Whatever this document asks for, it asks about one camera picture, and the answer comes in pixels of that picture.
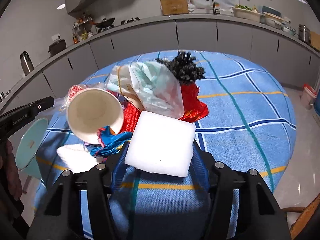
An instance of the wooden cutting board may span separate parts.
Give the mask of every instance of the wooden cutting board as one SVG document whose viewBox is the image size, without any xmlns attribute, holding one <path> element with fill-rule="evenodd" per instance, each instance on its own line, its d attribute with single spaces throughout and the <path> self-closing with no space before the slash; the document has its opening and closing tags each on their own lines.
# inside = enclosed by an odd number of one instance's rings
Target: wooden cutting board
<svg viewBox="0 0 320 240">
<path fill-rule="evenodd" d="M 313 31 L 310 32 L 311 36 L 311 45 L 316 49 L 320 50 L 320 35 Z"/>
</svg>

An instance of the red mesh bag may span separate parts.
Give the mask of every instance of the red mesh bag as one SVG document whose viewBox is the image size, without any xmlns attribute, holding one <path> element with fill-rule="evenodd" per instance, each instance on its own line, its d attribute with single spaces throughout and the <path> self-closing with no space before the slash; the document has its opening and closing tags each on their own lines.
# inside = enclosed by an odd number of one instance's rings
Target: red mesh bag
<svg viewBox="0 0 320 240">
<path fill-rule="evenodd" d="M 122 132 L 133 132 L 136 128 L 141 111 L 136 108 L 132 103 L 128 102 L 127 107 L 123 111 L 124 121 L 121 128 Z"/>
<path fill-rule="evenodd" d="M 184 107 L 184 115 L 179 120 L 195 122 L 209 114 L 205 103 L 198 100 L 199 87 L 195 83 L 181 85 L 181 94 Z"/>
</svg>

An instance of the gray cabinet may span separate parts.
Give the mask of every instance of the gray cabinet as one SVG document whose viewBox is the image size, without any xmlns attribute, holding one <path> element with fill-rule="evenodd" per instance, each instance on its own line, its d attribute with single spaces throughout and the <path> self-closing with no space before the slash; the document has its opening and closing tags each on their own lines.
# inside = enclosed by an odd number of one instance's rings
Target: gray cabinet
<svg viewBox="0 0 320 240">
<path fill-rule="evenodd" d="M 43 74 L 48 80 L 56 98 L 64 97 L 68 93 L 69 88 L 75 85 L 73 71 L 66 56 L 48 66 L 43 71 Z"/>
<path fill-rule="evenodd" d="M 215 20 L 176 20 L 179 49 L 217 51 Z"/>
<path fill-rule="evenodd" d="M 40 72 L 36 77 L 33 77 L 31 81 L 28 82 L 20 92 L 18 92 L 17 96 L 20 105 L 25 105 L 48 96 L 52 96 L 55 98 L 42 72 Z M 31 125 L 32 123 L 29 123 L 9 137 L 9 140 L 11 141 L 15 149 L 18 148 L 22 136 Z"/>
<path fill-rule="evenodd" d="M 67 58 L 72 67 L 72 81 L 74 84 L 81 83 L 88 76 L 99 70 L 89 44 L 70 52 L 67 54 Z"/>
<path fill-rule="evenodd" d="M 17 95 L 21 105 L 49 96 L 55 98 L 42 72 L 32 77 L 32 79 L 20 89 Z"/>
<path fill-rule="evenodd" d="M 279 65 L 278 79 L 284 86 L 302 88 L 311 74 L 310 52 L 299 44 L 279 37 L 279 51 L 276 60 Z"/>
<path fill-rule="evenodd" d="M 305 69 L 306 70 L 305 83 L 314 87 L 316 85 L 318 74 L 319 74 L 320 59 L 311 52 L 309 54 L 310 54 L 309 64 L 306 66 L 306 69 Z"/>
<path fill-rule="evenodd" d="M 279 37 L 272 32 L 252 28 L 250 61 L 264 67 L 276 79 L 281 75 L 281 66 L 276 60 Z"/>
<path fill-rule="evenodd" d="M 17 95 L 13 95 L 12 98 L 10 98 L 10 101 L 7 103 L 7 105 L 0 110 L 0 115 L 1 114 L 5 114 L 6 112 L 12 110 L 12 109 L 15 109 L 19 106 L 22 106 L 19 98 Z"/>
<path fill-rule="evenodd" d="M 142 53 L 179 49 L 175 21 L 128 28 L 115 32 L 111 39 L 116 61 Z"/>
<path fill-rule="evenodd" d="M 250 60 L 252 28 L 241 23 L 217 20 L 217 51 Z"/>
<path fill-rule="evenodd" d="M 116 62 L 110 35 L 90 41 L 90 47 L 99 69 Z"/>
</svg>

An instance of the blue checkered blanket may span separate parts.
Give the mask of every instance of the blue checkered blanket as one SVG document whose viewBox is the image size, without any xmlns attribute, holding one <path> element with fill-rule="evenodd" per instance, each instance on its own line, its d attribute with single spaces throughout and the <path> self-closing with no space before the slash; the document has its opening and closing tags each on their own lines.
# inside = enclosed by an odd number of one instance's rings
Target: blue checkered blanket
<svg viewBox="0 0 320 240">
<path fill-rule="evenodd" d="M 83 83 L 104 82 L 115 65 L 167 58 L 179 51 L 142 54 L 106 66 Z M 192 51 L 206 78 L 197 82 L 199 99 L 209 115 L 196 122 L 196 140 L 217 161 L 239 171 L 257 169 L 273 191 L 291 158 L 296 125 L 288 95 L 264 68 L 241 57 Z M 66 165 L 58 147 L 81 143 L 66 117 L 55 114 L 37 152 L 43 176 L 35 208 Z M 208 195 L 198 186 L 192 167 L 186 178 L 127 169 L 121 188 L 110 198 L 122 239 L 198 239 L 208 214 Z M 234 235 L 238 192 L 234 193 L 229 236 Z M 81 192 L 85 236 L 92 239 L 86 192 Z"/>
</svg>

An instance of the black yarn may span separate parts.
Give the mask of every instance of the black yarn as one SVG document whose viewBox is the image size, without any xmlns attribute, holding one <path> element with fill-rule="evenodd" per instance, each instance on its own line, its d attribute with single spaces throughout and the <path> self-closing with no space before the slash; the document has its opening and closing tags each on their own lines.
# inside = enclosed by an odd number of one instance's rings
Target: black yarn
<svg viewBox="0 0 320 240">
<path fill-rule="evenodd" d="M 186 54 L 182 51 L 172 61 L 158 58 L 155 60 L 158 63 L 165 65 L 182 84 L 190 84 L 197 79 L 204 78 L 204 68 L 197 67 L 196 63 L 193 62 L 196 60 L 196 57 L 191 57 L 190 52 Z"/>
</svg>

